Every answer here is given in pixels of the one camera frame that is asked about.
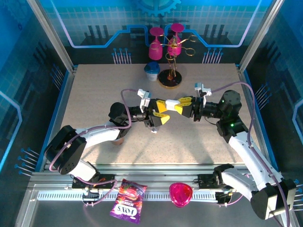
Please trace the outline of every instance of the pink wine glass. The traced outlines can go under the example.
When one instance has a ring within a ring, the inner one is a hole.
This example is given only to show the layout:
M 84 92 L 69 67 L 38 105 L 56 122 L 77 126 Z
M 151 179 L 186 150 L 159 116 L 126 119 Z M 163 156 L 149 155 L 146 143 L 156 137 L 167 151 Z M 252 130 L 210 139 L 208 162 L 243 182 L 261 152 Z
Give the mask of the pink wine glass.
M 184 26 L 182 24 L 175 23 L 172 24 L 170 28 L 176 34 L 170 39 L 167 52 L 170 54 L 170 56 L 178 56 L 181 54 L 181 40 L 178 37 L 178 33 L 184 31 Z
M 163 47 L 158 40 L 158 36 L 164 34 L 164 30 L 160 27 L 152 27 L 150 29 L 151 35 L 155 36 L 155 40 L 151 43 L 148 51 L 148 56 L 153 60 L 159 60 L 162 58 Z

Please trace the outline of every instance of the aluminum frame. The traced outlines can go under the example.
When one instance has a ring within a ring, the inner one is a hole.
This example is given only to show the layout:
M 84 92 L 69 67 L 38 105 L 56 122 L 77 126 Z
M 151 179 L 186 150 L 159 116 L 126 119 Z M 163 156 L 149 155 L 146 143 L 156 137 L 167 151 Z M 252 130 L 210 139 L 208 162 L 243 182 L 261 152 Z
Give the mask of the aluminum frame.
M 53 126 L 52 128 L 49 128 L 48 131 L 50 131 L 49 137 L 45 137 L 45 142 L 43 144 L 42 150 L 44 150 L 46 148 L 46 146 L 49 144 L 49 142 L 55 137 L 55 135 L 58 133 L 58 131 L 61 129 L 61 123 L 63 121 L 63 117 L 64 117 L 64 113 L 65 113 L 65 109 L 68 103 L 68 99 L 70 97 L 70 93 L 71 93 L 71 88 L 72 88 L 72 84 L 73 81 L 75 79 L 75 75 L 76 75 L 76 71 L 77 71 L 77 66 L 74 68 L 74 72 L 73 73 L 69 73 L 67 75 L 67 79 L 66 79 L 66 83 L 64 85 L 64 90 L 62 93 L 62 97 L 59 103 L 59 107 L 58 107 L 58 111 L 54 112 L 53 117 L 54 118 L 54 122 L 53 122 Z M 36 171 L 44 171 L 44 167 L 47 163 L 47 159 L 45 156 L 43 156 L 43 160 L 41 163 L 41 166 L 38 166 Z
M 56 33 L 52 23 L 48 19 L 42 5 L 40 4 L 39 0 L 27 0 L 28 4 L 30 5 L 32 11 L 34 12 L 35 16 L 37 17 L 38 21 L 40 22 L 43 30 L 45 31 L 47 37 L 51 41 L 53 47 L 55 48 L 56 52 L 58 53 L 60 59 L 62 60 L 63 64 L 65 65 L 66 69 L 69 73 L 73 73 L 74 65 L 65 50 L 58 34 Z
M 270 25 L 276 18 L 284 0 L 275 0 L 270 5 L 267 13 L 262 20 L 262 26 L 256 31 L 254 38 L 252 39 L 250 45 L 248 46 L 241 62 L 240 62 L 240 73 L 244 73 L 246 67 L 248 66 L 250 60 L 253 58 L 255 52 L 257 51 L 261 41 L 269 30 Z
M 237 68 L 237 71 L 238 71 L 240 81 L 247 82 L 244 74 L 240 72 L 239 68 Z M 252 99 L 251 99 L 250 90 L 248 89 L 248 87 L 246 87 L 244 85 L 242 85 L 242 89 L 243 89 L 243 93 L 244 93 L 244 96 L 245 96 L 245 99 L 247 102 L 248 110 L 251 115 L 252 114 Z M 257 136 L 257 139 L 259 142 L 260 150 L 264 154 L 265 158 L 270 162 L 270 164 L 272 164 L 271 160 L 269 158 L 269 152 L 268 152 L 268 149 L 266 146 L 266 142 L 265 142 L 264 135 L 263 135 L 263 132 L 261 129 L 261 125 L 260 125 L 260 122 L 257 117 L 255 118 L 253 126 L 254 126 L 256 136 Z
M 123 178 L 148 185 L 149 192 L 168 192 L 169 186 L 175 182 L 184 182 L 199 191 L 193 183 L 197 174 L 212 174 L 218 165 L 99 165 L 96 168 L 104 174 L 116 174 L 120 186 Z M 245 165 L 235 165 L 242 174 L 249 174 Z M 69 175 L 60 175 L 49 171 L 33 173 L 27 186 L 15 227 L 29 227 L 35 211 L 39 192 L 54 192 L 71 188 L 72 179 Z

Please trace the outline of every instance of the black round base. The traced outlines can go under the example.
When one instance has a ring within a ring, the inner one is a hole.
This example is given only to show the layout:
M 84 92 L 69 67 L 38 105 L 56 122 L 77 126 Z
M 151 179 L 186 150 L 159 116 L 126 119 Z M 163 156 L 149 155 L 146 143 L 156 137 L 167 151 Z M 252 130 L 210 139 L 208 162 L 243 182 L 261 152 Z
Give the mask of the black round base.
M 173 76 L 172 80 L 168 79 L 169 71 L 171 71 L 171 73 L 172 73 L 172 76 Z M 167 88 L 174 88 L 182 82 L 181 74 L 178 71 L 176 71 L 176 76 L 175 76 L 175 74 L 172 70 L 163 70 L 162 72 L 160 72 L 158 79 L 159 79 L 159 82 Z

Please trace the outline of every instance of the gear logo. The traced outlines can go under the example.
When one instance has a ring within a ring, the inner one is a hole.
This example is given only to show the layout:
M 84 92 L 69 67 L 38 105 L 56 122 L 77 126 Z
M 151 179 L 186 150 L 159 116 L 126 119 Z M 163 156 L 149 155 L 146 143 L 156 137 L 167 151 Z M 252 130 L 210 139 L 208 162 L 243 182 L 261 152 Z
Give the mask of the gear logo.
M 159 14 L 164 16 L 165 13 L 170 13 L 172 9 L 176 9 L 176 5 L 181 3 L 180 0 L 134 0 L 137 9 L 142 13 L 152 14 L 157 17 Z

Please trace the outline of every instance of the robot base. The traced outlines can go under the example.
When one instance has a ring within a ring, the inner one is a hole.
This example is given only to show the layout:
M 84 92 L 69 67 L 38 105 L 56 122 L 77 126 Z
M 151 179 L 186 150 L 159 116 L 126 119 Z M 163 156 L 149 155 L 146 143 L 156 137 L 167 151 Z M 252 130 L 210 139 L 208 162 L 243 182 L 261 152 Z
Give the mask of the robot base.
M 166 88 L 175 88 L 182 82 L 181 74 L 176 71 L 176 76 L 174 76 L 173 70 L 163 70 L 160 72 L 158 78 L 159 82 Z
M 100 174 L 99 172 L 95 174 L 93 177 L 92 183 L 98 183 L 103 181 L 110 181 L 114 180 L 115 175 L 114 174 Z M 114 186 L 114 183 L 107 183 L 102 185 L 87 185 L 84 182 L 78 180 L 77 178 L 74 178 L 72 181 L 72 188 L 73 189 L 85 189 L 85 187 L 89 187 L 90 189 L 111 189 Z

